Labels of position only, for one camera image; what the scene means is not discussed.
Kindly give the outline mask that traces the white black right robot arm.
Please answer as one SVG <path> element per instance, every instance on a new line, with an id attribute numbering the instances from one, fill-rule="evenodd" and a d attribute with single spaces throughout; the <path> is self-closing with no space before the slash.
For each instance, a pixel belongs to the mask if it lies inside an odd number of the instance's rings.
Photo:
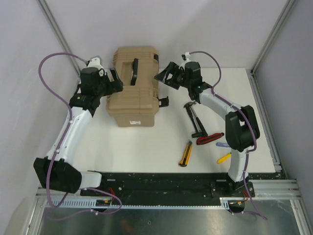
<path id="1" fill-rule="evenodd" d="M 198 62 L 187 62 L 183 67 L 170 62 L 155 79 L 174 89 L 186 88 L 192 101 L 210 108 L 225 121 L 224 134 L 231 147 L 228 170 L 231 181 L 225 184 L 225 190 L 230 196 L 238 196 L 244 188 L 241 182 L 248 176 L 249 153 L 256 150 L 260 137 L 254 109 L 232 103 L 215 92 L 213 86 L 203 81 Z"/>

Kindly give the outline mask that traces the tan plastic tool box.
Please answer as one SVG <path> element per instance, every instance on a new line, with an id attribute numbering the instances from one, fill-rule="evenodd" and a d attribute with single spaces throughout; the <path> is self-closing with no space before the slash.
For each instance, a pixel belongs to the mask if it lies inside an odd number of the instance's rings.
<path id="1" fill-rule="evenodd" d="M 159 111 L 158 51 L 154 47 L 120 47 L 113 66 L 123 91 L 107 98 L 106 110 L 119 127 L 153 127 Z"/>

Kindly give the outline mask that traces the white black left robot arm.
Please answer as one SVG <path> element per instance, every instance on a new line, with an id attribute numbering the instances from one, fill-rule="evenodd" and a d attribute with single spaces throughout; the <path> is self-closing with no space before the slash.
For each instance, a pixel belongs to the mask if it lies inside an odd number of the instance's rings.
<path id="1" fill-rule="evenodd" d="M 43 188 L 75 193 L 91 188 L 96 195 L 104 195 L 108 183 L 95 171 L 79 171 L 73 166 L 76 147 L 96 109 L 100 99 L 123 90 L 116 69 L 110 69 L 112 80 L 103 68 L 82 69 L 76 93 L 68 102 L 68 112 L 62 130 L 44 158 L 36 158 L 34 169 Z"/>

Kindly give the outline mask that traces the black rubber mallet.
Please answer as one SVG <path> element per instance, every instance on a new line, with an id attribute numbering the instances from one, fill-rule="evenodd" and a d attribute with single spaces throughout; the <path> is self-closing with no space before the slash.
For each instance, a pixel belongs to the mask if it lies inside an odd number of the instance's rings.
<path id="1" fill-rule="evenodd" d="M 188 116 L 193 124 L 193 127 L 195 129 L 195 132 L 192 134 L 192 138 L 199 138 L 202 136 L 202 131 L 198 128 L 198 122 L 196 120 L 196 114 L 194 112 L 194 109 L 190 105 L 185 105 L 185 109 L 188 113 Z"/>

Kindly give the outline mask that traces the steel claw hammer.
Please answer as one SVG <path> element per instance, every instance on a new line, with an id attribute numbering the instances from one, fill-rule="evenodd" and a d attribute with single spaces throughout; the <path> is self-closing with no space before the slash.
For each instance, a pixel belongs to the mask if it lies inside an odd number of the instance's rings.
<path id="1" fill-rule="evenodd" d="M 190 106 L 193 107 L 193 105 L 195 105 L 195 104 L 196 104 L 195 101 L 193 101 L 193 102 L 188 102 L 188 103 L 184 104 L 184 108 L 185 108 L 185 105 L 190 105 Z M 204 126 L 203 126 L 202 122 L 200 121 L 200 119 L 199 119 L 199 117 L 198 117 L 197 114 L 196 114 L 196 120 L 197 120 L 197 122 L 198 122 L 198 128 L 202 131 L 202 136 L 201 136 L 201 137 L 206 137 L 206 136 L 208 136 L 207 131 L 205 130 L 205 128 L 204 128 Z"/>

